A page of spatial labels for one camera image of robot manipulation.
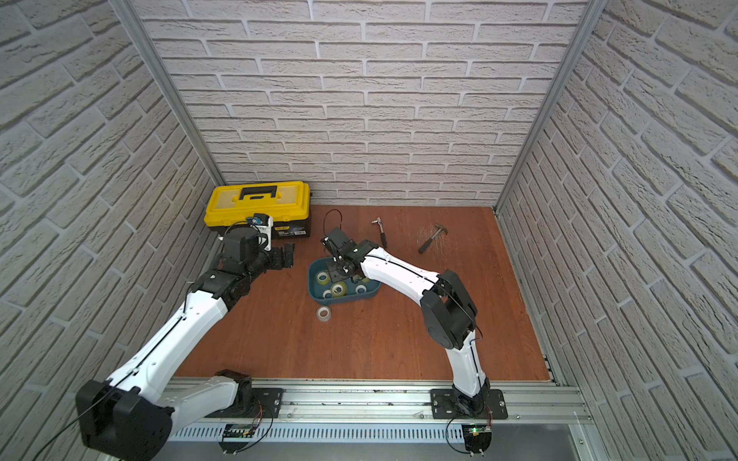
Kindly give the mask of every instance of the toolbox handle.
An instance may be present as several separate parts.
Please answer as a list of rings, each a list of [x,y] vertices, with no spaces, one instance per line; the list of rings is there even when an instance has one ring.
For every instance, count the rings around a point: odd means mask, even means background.
[[[258,195],[258,194],[272,194],[272,198],[277,196],[277,186],[254,186],[244,187],[241,189],[241,196],[238,200],[243,200],[247,195]]]

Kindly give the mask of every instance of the blue tray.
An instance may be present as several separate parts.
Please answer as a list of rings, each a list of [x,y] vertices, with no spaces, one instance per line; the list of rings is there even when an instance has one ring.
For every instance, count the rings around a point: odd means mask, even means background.
[[[379,291],[379,287],[382,286],[382,284],[376,280],[370,280],[366,283],[354,283],[351,279],[346,279],[343,280],[343,282],[348,288],[348,293],[338,298],[323,298],[323,292],[325,290],[330,290],[333,283],[329,282],[326,285],[320,285],[317,280],[315,280],[315,277],[318,275],[318,272],[328,270],[325,266],[328,261],[332,261],[332,258],[324,257],[322,259],[315,260],[308,268],[308,292],[310,293],[310,297],[320,305],[333,305],[341,302],[374,298]],[[367,288],[367,291],[365,293],[356,294],[357,285],[364,285]]]

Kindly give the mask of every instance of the yellow toolbox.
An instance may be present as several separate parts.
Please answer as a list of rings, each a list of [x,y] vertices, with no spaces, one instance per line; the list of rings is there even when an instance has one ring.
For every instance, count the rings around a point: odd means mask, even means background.
[[[302,181],[221,186],[213,190],[205,224],[223,234],[255,213],[274,219],[272,238],[310,236],[310,186]]]

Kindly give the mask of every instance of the hammer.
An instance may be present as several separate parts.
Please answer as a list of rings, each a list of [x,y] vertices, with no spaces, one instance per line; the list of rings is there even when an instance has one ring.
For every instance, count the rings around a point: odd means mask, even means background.
[[[430,244],[434,241],[434,239],[441,232],[445,232],[448,235],[448,233],[449,233],[449,230],[448,229],[446,229],[445,227],[443,227],[440,224],[436,224],[435,226],[438,227],[438,230],[435,231],[435,234],[433,234],[433,236],[431,238],[429,238],[428,240],[426,240],[425,243],[423,243],[423,246],[421,246],[420,248],[418,248],[418,253],[423,254],[423,252],[425,252],[425,250],[428,249],[428,247],[430,246]]]
[[[382,246],[387,249],[387,235],[384,234],[384,227],[382,227],[382,219],[377,218],[374,221],[371,222],[372,224],[378,224],[379,225],[379,237],[382,238]]]

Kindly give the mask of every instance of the black cable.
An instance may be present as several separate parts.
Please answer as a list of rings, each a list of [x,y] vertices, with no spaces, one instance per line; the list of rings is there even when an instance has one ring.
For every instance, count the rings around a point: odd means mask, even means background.
[[[126,376],[123,376],[123,379],[121,379],[120,381],[118,381],[118,383],[115,386],[117,386],[118,384],[122,383],[132,373],[133,373],[133,370],[129,371],[128,374]],[[94,407],[96,407],[96,405],[98,405],[100,402],[102,402],[106,398],[108,398],[110,396],[110,394],[112,394],[115,389],[116,389],[115,387],[111,387],[110,390],[108,392],[106,392],[103,397],[100,397],[95,402],[92,402],[92,404],[90,406],[88,406],[85,411],[81,412],[75,419],[73,419],[72,421],[70,421],[69,424],[67,424],[66,426],[64,426],[63,428],[61,428],[61,430],[59,432],[57,432],[56,435],[54,435],[54,437],[51,437],[48,442],[44,443],[44,446],[42,446],[41,448],[38,449],[38,451],[36,452],[36,455],[33,457],[33,460],[32,461],[36,461],[38,459],[38,456],[41,455],[41,453],[44,452],[44,450],[46,449],[47,446],[49,446],[52,443],[54,443],[54,440],[57,440],[59,438],[59,436],[64,433],[64,431],[66,431],[67,429],[69,429],[70,427],[72,427],[72,424],[74,424],[77,421],[79,421],[79,419],[82,416],[84,416],[88,411],[90,411],[91,409],[93,409]]]
[[[185,294],[185,296],[184,296],[184,310],[182,311],[183,314],[187,313],[187,298],[188,298],[188,296]],[[129,376],[131,376],[131,375],[134,374],[134,370],[136,370],[138,367],[141,366],[141,364],[151,355],[151,353],[153,351],[156,350],[156,348],[159,346],[159,344],[161,344],[162,341],[164,341],[164,339],[179,324],[179,322],[181,320],[182,320],[181,318],[180,319],[177,319],[177,321],[175,322],[175,324],[172,325],[172,328],[170,328],[169,331],[167,331],[167,333],[164,333],[164,336],[162,336],[162,338],[154,345],[154,347],[152,347],[151,350],[148,351],[148,354],[146,354],[144,356],[144,358],[141,359],[141,361],[138,363],[138,365],[136,365],[135,367],[133,367],[131,369],[131,371],[129,371],[127,375],[123,376],[123,378],[120,381],[118,381],[115,385],[111,385],[110,386],[110,390],[108,392],[106,392],[103,397],[100,397],[96,401],[92,402],[90,404],[90,406],[88,406],[85,411],[81,412],[74,420],[72,420],[69,424],[67,424],[59,432],[57,432],[54,435],[54,437],[51,437],[51,439],[49,439],[48,442],[44,443],[44,446],[42,446],[41,448],[38,449],[38,451],[36,452],[36,455],[33,457],[33,460],[31,460],[31,461],[36,461],[38,459],[38,456],[44,451],[44,449],[46,449],[47,446],[51,445],[54,442],[54,440],[56,440],[60,435],[62,435],[64,433],[64,431],[66,431],[67,429],[69,429],[70,427],[72,427],[72,424],[74,424],[77,421],[79,421],[79,419],[82,416],[84,416],[87,412],[89,412],[91,409],[93,409],[94,407],[96,407],[96,405],[98,405],[100,402],[102,402],[106,398],[110,397],[110,394],[112,394],[117,389],[117,387],[120,385],[120,383],[122,383],[123,381],[125,381],[126,379],[128,379]]]
[[[398,263],[396,263],[396,262],[394,262],[394,261],[389,261],[389,260],[386,260],[386,259],[384,259],[383,257],[375,256],[374,254],[367,254],[366,256],[367,256],[367,257],[374,257],[374,258],[376,258],[376,259],[378,259],[378,260],[382,260],[382,261],[385,261],[386,263],[390,263],[390,264],[394,264],[395,266],[398,266],[398,267],[402,267],[402,268],[403,268],[404,270],[406,270],[406,271],[408,271],[408,272],[411,272],[412,274],[416,275],[417,277],[420,277],[421,279],[425,279],[425,280],[427,280],[428,282],[431,282],[431,283],[432,283],[433,285],[435,285],[435,282],[433,282],[433,281],[432,281],[431,279],[429,279],[428,277],[424,277],[424,276],[422,276],[422,275],[418,274],[417,272],[413,271],[413,270],[412,270],[411,268],[408,268],[408,267],[405,267],[405,266],[403,266],[402,264],[398,264]],[[463,308],[463,306],[462,306],[461,304],[459,304],[459,301],[457,301],[457,300],[456,300],[456,298],[454,298],[453,296],[451,296],[451,293],[449,293],[448,291],[446,291],[446,289],[445,289],[444,287],[442,287],[442,286],[439,286],[439,288],[440,288],[441,290],[443,290],[443,291],[444,291],[444,293],[446,294],[446,297],[447,297],[447,298],[449,298],[450,300],[452,300],[453,302],[455,302],[455,303],[456,303],[456,305],[457,305],[457,306],[458,306],[458,307],[459,307],[459,308],[461,309],[461,312],[463,312],[463,313],[464,313],[464,315],[466,315],[466,316],[467,316],[467,317],[469,318],[469,321],[470,321],[470,322],[472,323],[472,325],[474,325],[474,328],[475,328],[475,330],[479,330],[479,334],[481,335],[481,337],[480,337],[480,338],[478,338],[478,339],[474,339],[473,341],[478,341],[479,339],[482,339],[482,338],[484,338],[484,333],[482,333],[482,329],[481,329],[481,328],[479,328],[479,327],[477,326],[477,322],[476,322],[476,321],[475,321],[475,320],[474,320],[474,319],[472,318],[472,316],[470,316],[470,315],[469,315],[469,314],[468,314],[468,313],[466,312],[466,309],[464,309],[464,308]]]
[[[340,209],[333,208],[333,209],[328,210],[325,213],[325,215],[323,216],[323,235],[325,235],[325,219],[328,217],[329,214],[331,214],[332,211],[337,211],[338,212],[338,216],[341,217],[341,221],[339,221],[339,223],[338,223],[338,228],[339,229],[342,229],[342,226],[343,226],[343,213],[341,213],[341,210]]]
[[[231,224],[230,226],[228,226],[226,228],[226,232],[223,232],[223,236],[225,237],[225,235],[228,233],[228,231],[231,230],[231,227],[234,227],[234,226],[236,226],[238,224],[249,224],[249,227],[252,226],[251,223],[249,223],[249,221],[236,221],[235,223]]]
[[[449,426],[451,426],[451,423],[453,423],[455,419],[457,419],[457,418],[455,418],[455,417],[451,418],[451,419],[449,420],[448,424],[446,424],[446,431],[444,431],[444,435],[446,436],[446,443],[447,443],[447,444],[449,445],[449,447],[451,447],[451,449],[452,449],[453,451],[456,451],[457,453],[461,453],[461,454],[471,454],[471,452],[470,452],[470,451],[461,451],[461,450],[459,450],[459,449],[456,449],[456,448],[454,448],[454,446],[453,446],[453,445],[451,445],[451,442],[449,441]]]
[[[375,256],[374,254],[367,254],[367,256],[368,256],[368,257],[375,257],[376,259],[378,259],[378,260],[382,260],[382,261],[385,261],[386,263],[390,263],[390,264],[394,264],[395,266],[399,266],[399,267],[402,267],[402,268],[403,268],[403,269],[405,269],[406,271],[408,271],[408,272],[412,272],[412,273],[413,273],[414,275],[416,275],[416,276],[420,277],[421,279],[425,279],[425,280],[427,280],[428,282],[431,282],[431,283],[433,283],[433,285],[435,285],[435,283],[434,283],[434,282],[433,282],[433,281],[432,281],[431,279],[429,279],[429,278],[427,278],[427,277],[423,277],[422,275],[420,275],[420,274],[418,274],[417,272],[413,271],[413,270],[412,270],[411,268],[405,267],[405,266],[403,266],[402,264],[398,264],[398,263],[396,263],[396,262],[394,262],[394,261],[389,261],[389,260],[386,260],[386,259],[384,259],[383,257]],[[443,290],[443,291],[444,291],[444,293],[446,294],[446,297],[447,297],[447,298],[449,298],[450,300],[452,300],[453,302],[455,302],[455,303],[456,303],[456,305],[457,305],[457,306],[458,306],[458,307],[459,307],[459,308],[461,309],[461,312],[464,312],[464,315],[466,315],[466,317],[468,317],[468,318],[469,318],[469,321],[470,321],[470,322],[472,323],[472,325],[474,325],[474,328],[475,328],[475,330],[479,330],[479,334],[480,334],[480,337],[479,337],[479,338],[474,338],[474,339],[473,339],[473,340],[471,340],[471,341],[470,341],[469,343],[471,344],[472,342],[476,342],[476,341],[479,341],[480,339],[483,339],[483,338],[484,338],[484,333],[482,333],[482,329],[481,329],[481,328],[479,328],[479,326],[477,325],[477,322],[476,322],[476,321],[475,321],[475,320],[474,320],[474,319],[472,318],[472,316],[470,316],[470,315],[469,315],[469,314],[468,314],[468,313],[466,312],[466,309],[464,309],[464,308],[463,308],[463,306],[462,306],[461,304],[459,304],[459,301],[457,301],[457,300],[456,300],[456,299],[455,299],[455,298],[454,298],[453,296],[451,296],[451,293],[449,293],[448,291],[446,291],[446,289],[445,289],[444,287],[442,287],[442,286],[438,286],[438,287],[439,287],[439,288],[440,288],[441,290]],[[474,354],[474,350],[473,350],[473,349],[472,349],[472,361],[474,362],[474,368],[475,368],[475,370],[476,370],[476,372],[477,372],[477,377],[478,377],[478,376],[479,376],[479,367],[477,367],[477,357],[476,357],[476,355]],[[482,381],[479,381],[479,389],[482,389],[482,387],[483,387],[483,383],[482,383]]]
[[[264,405],[262,405],[262,406],[263,406],[263,407],[264,407],[265,409],[268,409],[268,410],[269,410],[269,417],[270,417],[270,418],[272,419],[272,420],[271,420],[271,421],[269,422],[269,428],[268,428],[268,429],[266,430],[266,432],[264,432],[264,434],[263,434],[263,435],[262,435],[261,437],[259,437],[259,440],[257,440],[256,442],[252,443],[251,445],[247,445],[247,446],[245,446],[245,447],[243,447],[243,448],[240,448],[240,449],[238,449],[238,450],[234,451],[234,452],[233,452],[233,454],[236,454],[236,453],[241,453],[242,451],[244,451],[244,450],[248,450],[249,448],[253,447],[253,446],[254,446],[254,445],[256,445],[257,443],[259,443],[259,442],[260,442],[260,441],[261,441],[261,440],[262,440],[262,439],[263,439],[264,437],[266,437],[266,435],[267,435],[267,434],[269,433],[269,431],[271,431],[271,430],[272,430],[272,424],[274,424],[274,423],[275,423],[275,417],[274,417],[274,413],[272,413],[272,409],[270,409],[270,408],[269,408],[268,406],[264,406]]]

